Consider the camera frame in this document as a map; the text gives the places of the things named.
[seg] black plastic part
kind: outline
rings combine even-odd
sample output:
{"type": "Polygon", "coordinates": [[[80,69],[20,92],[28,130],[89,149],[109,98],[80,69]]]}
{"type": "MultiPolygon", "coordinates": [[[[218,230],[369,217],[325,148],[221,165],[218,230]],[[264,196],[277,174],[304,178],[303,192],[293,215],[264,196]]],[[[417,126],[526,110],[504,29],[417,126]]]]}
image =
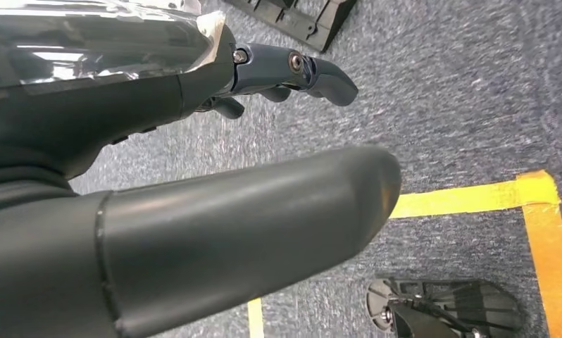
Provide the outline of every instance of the black plastic part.
{"type": "Polygon", "coordinates": [[[86,80],[72,80],[72,89],[37,95],[6,89],[0,99],[0,169],[46,168],[65,179],[81,175],[107,144],[187,117],[229,83],[234,42],[225,26],[216,61],[184,75],[79,89],[75,83],[86,80]]]}
{"type": "Polygon", "coordinates": [[[244,115],[245,107],[235,99],[227,97],[217,100],[213,109],[222,116],[229,118],[230,120],[235,120],[236,118],[241,118],[242,115],[244,115]]]}
{"type": "Polygon", "coordinates": [[[397,338],[509,338],[523,314],[509,293],[483,280],[395,280],[368,287],[368,315],[397,338]]]}
{"type": "MultiPolygon", "coordinates": [[[[10,189],[31,186],[14,182],[10,189]]],[[[105,195],[0,210],[0,338],[117,337],[95,252],[105,195]]]]}
{"type": "Polygon", "coordinates": [[[325,97],[332,104],[337,106],[348,106],[358,96],[358,87],[342,70],[335,64],[310,58],[314,63],[313,79],[306,92],[314,97],[325,97]]]}
{"type": "Polygon", "coordinates": [[[0,184],[0,338],[148,337],[264,296],[356,255],[400,186],[376,147],[117,193],[0,184]]]}
{"type": "Polygon", "coordinates": [[[277,102],[287,99],[288,89],[295,89],[324,97],[337,106],[347,106],[358,96],[354,82],[329,61],[263,44],[237,44],[236,47],[245,51],[249,60],[235,66],[232,95],[259,93],[277,102]],[[299,58],[301,70],[291,69],[289,61],[293,56],[299,58]]]}
{"type": "Polygon", "coordinates": [[[289,98],[292,90],[283,87],[273,87],[270,89],[264,89],[258,92],[260,95],[264,96],[267,100],[272,102],[283,102],[289,98]]]}
{"type": "Polygon", "coordinates": [[[324,52],[356,0],[327,0],[315,17],[296,9],[296,0],[224,0],[245,13],[324,52]]]}
{"type": "Polygon", "coordinates": [[[293,49],[266,44],[236,46],[248,53],[249,60],[235,66],[234,95],[252,94],[287,82],[298,88],[307,88],[311,83],[309,74],[296,74],[289,69],[289,55],[295,52],[293,49]]]}
{"type": "Polygon", "coordinates": [[[113,195],[104,259],[123,332],[147,337],[351,258],[400,183],[393,156],[363,147],[113,195]]]}

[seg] hex bolt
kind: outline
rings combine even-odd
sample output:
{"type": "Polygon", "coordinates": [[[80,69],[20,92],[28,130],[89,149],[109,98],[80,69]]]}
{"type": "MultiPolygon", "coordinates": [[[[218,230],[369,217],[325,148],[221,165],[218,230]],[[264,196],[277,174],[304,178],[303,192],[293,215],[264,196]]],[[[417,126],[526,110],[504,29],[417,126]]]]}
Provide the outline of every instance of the hex bolt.
{"type": "Polygon", "coordinates": [[[246,63],[248,62],[248,53],[243,49],[236,49],[233,51],[233,63],[246,63]]]}

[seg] metal screw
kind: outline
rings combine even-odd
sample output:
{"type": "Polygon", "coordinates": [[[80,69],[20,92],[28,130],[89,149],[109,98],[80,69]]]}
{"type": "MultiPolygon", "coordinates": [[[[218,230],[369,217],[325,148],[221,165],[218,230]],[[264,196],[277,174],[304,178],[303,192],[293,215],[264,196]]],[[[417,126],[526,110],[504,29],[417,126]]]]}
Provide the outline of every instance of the metal screw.
{"type": "Polygon", "coordinates": [[[297,51],[289,53],[289,69],[296,74],[301,73],[301,71],[304,69],[302,56],[297,51]]]}
{"type": "Polygon", "coordinates": [[[393,312],[387,306],[384,306],[380,311],[380,317],[385,321],[387,324],[391,324],[393,321],[393,312]]]}
{"type": "Polygon", "coordinates": [[[237,49],[233,51],[233,62],[234,63],[246,63],[248,62],[248,53],[243,49],[237,49]]]}

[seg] rubber cover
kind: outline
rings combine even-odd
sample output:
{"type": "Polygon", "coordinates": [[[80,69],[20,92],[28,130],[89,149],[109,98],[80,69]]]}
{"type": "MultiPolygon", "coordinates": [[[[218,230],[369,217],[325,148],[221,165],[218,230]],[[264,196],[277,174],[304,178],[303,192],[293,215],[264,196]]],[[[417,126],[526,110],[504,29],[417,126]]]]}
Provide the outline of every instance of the rubber cover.
{"type": "MultiPolygon", "coordinates": [[[[31,184],[14,182],[11,189],[25,194],[31,184]]],[[[95,252],[96,212],[105,196],[0,210],[0,338],[117,337],[95,252]]]]}
{"type": "Polygon", "coordinates": [[[99,232],[120,334],[148,337],[355,256],[400,185],[395,158],[365,146],[115,193],[99,232]]]}

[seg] robotic finger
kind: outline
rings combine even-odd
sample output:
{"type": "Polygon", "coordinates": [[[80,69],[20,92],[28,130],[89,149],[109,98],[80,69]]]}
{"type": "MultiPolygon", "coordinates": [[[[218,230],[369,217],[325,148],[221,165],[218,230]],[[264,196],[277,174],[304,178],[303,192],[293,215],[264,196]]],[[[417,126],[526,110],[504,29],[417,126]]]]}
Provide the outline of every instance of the robotic finger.
{"type": "Polygon", "coordinates": [[[231,89],[210,98],[201,110],[214,109],[227,118],[238,118],[243,107],[229,96],[260,94],[272,102],[286,100],[291,91],[325,98],[336,106],[348,106],[358,87],[335,64],[305,56],[288,48],[263,44],[236,44],[231,89]]]}

